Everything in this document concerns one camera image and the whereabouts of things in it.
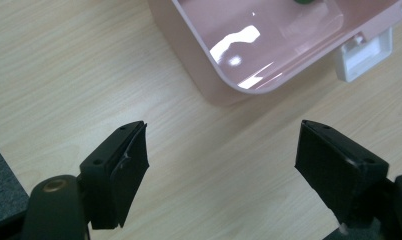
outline white plastic bracket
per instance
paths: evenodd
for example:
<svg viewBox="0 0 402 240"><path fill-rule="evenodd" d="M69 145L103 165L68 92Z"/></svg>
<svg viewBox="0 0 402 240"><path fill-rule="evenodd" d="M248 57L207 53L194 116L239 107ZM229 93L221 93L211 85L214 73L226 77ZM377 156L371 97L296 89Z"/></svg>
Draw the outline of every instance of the white plastic bracket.
<svg viewBox="0 0 402 240"><path fill-rule="evenodd" d="M339 79L352 82L391 55L391 52L392 28L369 41L356 35L336 50L336 74Z"/></svg>

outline plastic container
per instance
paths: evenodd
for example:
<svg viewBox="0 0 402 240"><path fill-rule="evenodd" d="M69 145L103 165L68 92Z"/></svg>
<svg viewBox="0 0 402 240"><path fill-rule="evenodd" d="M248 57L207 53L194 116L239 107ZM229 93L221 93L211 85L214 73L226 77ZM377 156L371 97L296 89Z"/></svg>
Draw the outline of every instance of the plastic container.
<svg viewBox="0 0 402 240"><path fill-rule="evenodd" d="M338 76L352 81L389 55L388 29L402 19L402 0L148 2L202 94L219 105L271 92L334 49Z"/></svg>

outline screw hole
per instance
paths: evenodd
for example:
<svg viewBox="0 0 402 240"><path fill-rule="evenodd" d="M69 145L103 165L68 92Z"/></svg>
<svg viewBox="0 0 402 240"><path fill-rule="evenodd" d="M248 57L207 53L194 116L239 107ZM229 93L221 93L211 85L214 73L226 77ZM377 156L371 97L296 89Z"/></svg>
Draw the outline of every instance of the screw hole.
<svg viewBox="0 0 402 240"><path fill-rule="evenodd" d="M100 165L102 163L102 160L101 159L96 159L93 163L95 165Z"/></svg>
<svg viewBox="0 0 402 240"><path fill-rule="evenodd" d="M65 187L67 185L67 181L64 179L56 179L53 180L49 183L47 183L44 187L43 187L43 191L44 192L56 192L58 190L60 190L61 188Z"/></svg>
<svg viewBox="0 0 402 240"><path fill-rule="evenodd" d="M375 163L375 160L373 160L373 159L371 159L371 158L365 158L364 161L365 161L366 163L369 163L369 164L374 164L374 163Z"/></svg>

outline wooden table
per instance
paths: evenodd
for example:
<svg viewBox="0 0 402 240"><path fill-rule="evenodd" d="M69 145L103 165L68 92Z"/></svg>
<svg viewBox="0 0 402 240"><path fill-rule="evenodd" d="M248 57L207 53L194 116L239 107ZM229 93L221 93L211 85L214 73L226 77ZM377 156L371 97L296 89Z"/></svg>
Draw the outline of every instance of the wooden table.
<svg viewBox="0 0 402 240"><path fill-rule="evenodd" d="M294 168L302 119L402 174L402 22L353 83L326 56L276 91L206 102L144 0L0 1L0 151L28 193L79 174L113 130L148 123L151 167L124 229L93 239L322 239L338 224Z"/></svg>

